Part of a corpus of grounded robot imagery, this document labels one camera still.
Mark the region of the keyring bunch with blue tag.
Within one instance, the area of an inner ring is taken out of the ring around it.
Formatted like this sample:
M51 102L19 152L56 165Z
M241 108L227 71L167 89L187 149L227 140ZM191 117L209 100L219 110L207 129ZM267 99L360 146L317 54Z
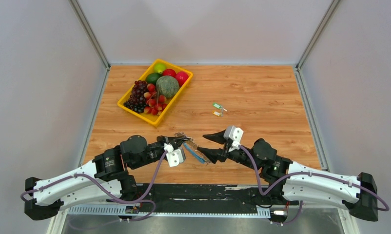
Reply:
M201 152L198 150L198 145L195 143L194 139L192 137L187 136L183 132L175 133L174 136L176 137L186 137L187 140L184 141L182 146L200 163L203 164L210 164L211 161Z

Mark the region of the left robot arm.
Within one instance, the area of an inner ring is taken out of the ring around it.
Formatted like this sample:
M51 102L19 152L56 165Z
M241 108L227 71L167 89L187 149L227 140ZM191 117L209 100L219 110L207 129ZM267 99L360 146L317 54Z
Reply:
M30 177L20 196L24 213L32 220L44 220L70 207L100 200L126 205L147 202L162 161L166 160L170 167L183 163L185 153L181 146L187 141L187 136L158 136L156 142L149 144L144 137L134 135L62 175L50 179ZM151 163L157 163L156 170L140 194L128 170Z

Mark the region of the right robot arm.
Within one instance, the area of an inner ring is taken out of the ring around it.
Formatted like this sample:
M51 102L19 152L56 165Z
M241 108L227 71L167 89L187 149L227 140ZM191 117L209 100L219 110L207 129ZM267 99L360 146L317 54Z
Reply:
M252 148L241 144L241 128L230 126L205 139L222 145L221 149L198 147L211 163L234 161L255 171L259 194L272 203L282 201L309 201L324 203L347 210L350 215L365 220L378 221L377 186L373 176L339 175L314 169L279 156L277 150L263 138L256 140ZM261 179L268 188L261 188Z

